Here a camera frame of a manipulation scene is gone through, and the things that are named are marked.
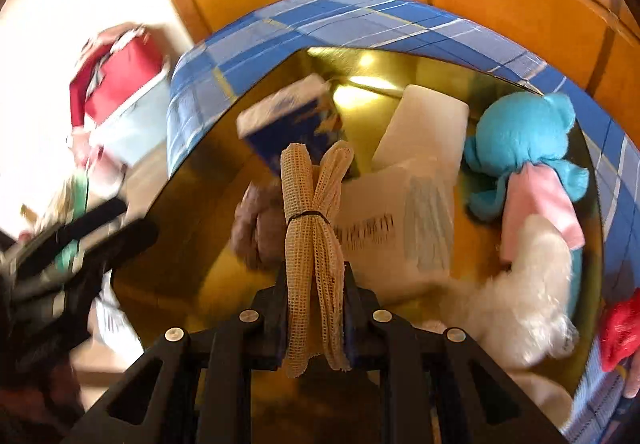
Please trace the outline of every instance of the gold tray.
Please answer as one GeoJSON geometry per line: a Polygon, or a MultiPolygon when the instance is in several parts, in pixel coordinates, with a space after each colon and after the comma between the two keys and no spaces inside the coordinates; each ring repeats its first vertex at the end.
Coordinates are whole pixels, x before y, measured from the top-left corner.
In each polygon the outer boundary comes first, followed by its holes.
{"type": "MultiPolygon", "coordinates": [[[[273,284],[273,275],[248,271],[227,246],[236,204],[249,182],[271,178],[249,146],[238,140],[236,118],[268,94],[314,72],[334,82],[334,102],[360,172],[370,171],[371,157],[408,84],[465,101],[470,108],[469,132],[494,100],[513,91],[530,91],[470,68],[398,52],[316,47],[292,54],[238,99],[197,144],[148,212],[158,225],[158,242],[114,273],[118,300],[145,346],[170,327],[190,332],[215,327],[248,307],[258,289],[273,284]]],[[[570,133],[568,158],[591,173],[587,194],[576,204],[586,238],[575,315],[580,343],[569,358],[546,360],[536,370],[572,394],[596,329],[602,271],[595,176],[577,125],[570,133]]],[[[499,222],[476,223],[464,206],[469,192],[488,185],[491,181],[463,165],[455,192],[455,277],[484,280],[500,270],[499,222]]],[[[413,322],[437,317],[426,298],[387,306],[413,322]]],[[[317,442],[312,429],[322,424],[337,426],[321,440],[378,439],[377,387],[364,373],[331,373],[321,358],[312,360],[308,372],[296,380],[280,372],[254,373],[252,402],[255,442],[262,440],[260,435],[267,439],[272,430],[274,438],[282,439],[284,430],[292,441],[317,442]]]]}

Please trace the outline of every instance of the beige mesh bundle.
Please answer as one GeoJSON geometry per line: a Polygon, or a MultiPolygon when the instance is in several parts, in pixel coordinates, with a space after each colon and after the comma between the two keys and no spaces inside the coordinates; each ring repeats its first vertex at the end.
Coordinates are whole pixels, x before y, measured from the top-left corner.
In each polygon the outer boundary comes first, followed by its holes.
{"type": "Polygon", "coordinates": [[[329,223],[340,208],[340,188],[353,151],[344,141],[335,143],[322,157],[314,190],[314,169],[304,144],[290,144],[280,157],[284,214],[289,224],[285,239],[289,289],[289,344],[285,369],[300,376],[309,360],[311,285],[316,278],[322,319],[322,350],[334,370],[348,370],[342,342],[344,256],[329,223]],[[318,214],[298,216],[305,211],[318,214]]]}

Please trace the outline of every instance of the metal screw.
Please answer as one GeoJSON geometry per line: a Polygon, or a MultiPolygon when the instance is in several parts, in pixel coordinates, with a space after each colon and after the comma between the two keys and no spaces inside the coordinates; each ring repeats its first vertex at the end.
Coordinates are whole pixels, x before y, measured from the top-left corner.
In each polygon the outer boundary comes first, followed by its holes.
{"type": "Polygon", "coordinates": [[[453,343],[462,343],[466,339],[466,334],[460,329],[450,329],[447,332],[447,339],[453,343]]]}
{"type": "Polygon", "coordinates": [[[392,315],[388,310],[376,310],[373,312],[373,319],[378,323],[388,323],[391,321],[392,315]]]}
{"type": "Polygon", "coordinates": [[[182,329],[179,329],[179,328],[168,329],[164,333],[164,338],[167,341],[171,341],[171,342],[174,342],[174,343],[176,341],[180,341],[183,337],[184,337],[184,331],[182,329]]]}
{"type": "Polygon", "coordinates": [[[240,320],[242,323],[253,323],[260,315],[255,310],[243,310],[240,313],[240,320]]]}

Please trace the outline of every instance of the white wall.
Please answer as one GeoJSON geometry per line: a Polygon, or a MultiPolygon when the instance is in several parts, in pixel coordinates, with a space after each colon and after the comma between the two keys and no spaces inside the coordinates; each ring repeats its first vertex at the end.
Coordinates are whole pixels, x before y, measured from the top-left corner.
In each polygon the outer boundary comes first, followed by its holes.
{"type": "Polygon", "coordinates": [[[72,159],[68,84],[85,41],[112,25],[161,26],[172,49],[193,45],[170,0],[8,0],[0,11],[0,228],[41,212],[72,159]]]}

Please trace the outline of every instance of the blue plaid tablecloth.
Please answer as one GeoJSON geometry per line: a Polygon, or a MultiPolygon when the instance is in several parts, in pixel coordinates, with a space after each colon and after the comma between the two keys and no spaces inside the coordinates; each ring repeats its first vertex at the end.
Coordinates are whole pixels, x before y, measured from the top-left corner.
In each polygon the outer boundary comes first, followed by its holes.
{"type": "MultiPolygon", "coordinates": [[[[185,53],[175,68],[167,113],[170,174],[216,120],[261,77],[309,46],[359,46],[472,66],[574,104],[594,167],[604,231],[602,296],[627,299],[640,286],[640,154],[620,126],[543,59],[472,21],[412,0],[284,0],[254,11],[185,53]]],[[[624,366],[604,374],[598,345],[574,398],[564,434],[597,442],[622,393],[624,366]]]]}

